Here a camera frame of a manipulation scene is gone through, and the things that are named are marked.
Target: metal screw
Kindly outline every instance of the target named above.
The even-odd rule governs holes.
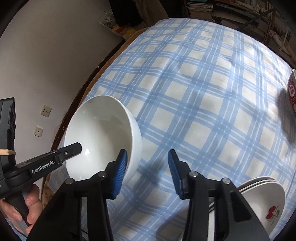
[[[192,177],[197,177],[198,176],[198,172],[191,171],[191,172],[189,172],[189,175],[192,176]]]
[[[70,185],[70,184],[72,184],[74,182],[74,179],[73,178],[68,178],[66,181],[65,181],[65,183],[67,184],[67,185]]]
[[[230,184],[231,180],[229,178],[225,177],[222,179],[222,182],[224,182],[225,184]]]
[[[100,172],[98,172],[98,176],[99,177],[106,177],[107,173],[105,171],[100,171]]]

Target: power outlet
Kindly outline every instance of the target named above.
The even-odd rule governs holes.
[[[33,132],[34,136],[37,136],[37,137],[41,137],[42,136],[42,133],[43,133],[43,129],[36,126],[35,127],[35,130]]]
[[[45,116],[45,117],[49,117],[49,114],[50,114],[51,111],[52,111],[52,109],[50,107],[44,105],[40,114]]]

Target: stacked plate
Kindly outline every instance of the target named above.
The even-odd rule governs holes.
[[[281,184],[272,177],[257,177],[240,184],[237,189],[249,203],[269,235],[278,223],[285,206],[286,195]],[[214,240],[215,211],[213,207],[214,203],[210,204],[208,241]]]

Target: human hand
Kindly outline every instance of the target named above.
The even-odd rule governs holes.
[[[31,225],[26,229],[26,233],[29,234],[43,210],[43,205],[39,199],[39,188],[37,185],[33,184],[31,186],[30,192],[25,201],[26,205],[29,207],[27,222]],[[0,206],[15,228],[23,234],[23,231],[17,224],[17,221],[22,221],[21,214],[4,199],[0,199]]]

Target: red cherry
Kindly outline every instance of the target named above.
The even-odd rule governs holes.
[[[276,206],[272,206],[272,207],[268,210],[268,212],[269,212],[269,213],[272,213],[275,209],[276,209]]]
[[[272,213],[269,213],[269,214],[267,214],[266,218],[270,219],[272,217],[272,215],[273,215]]]

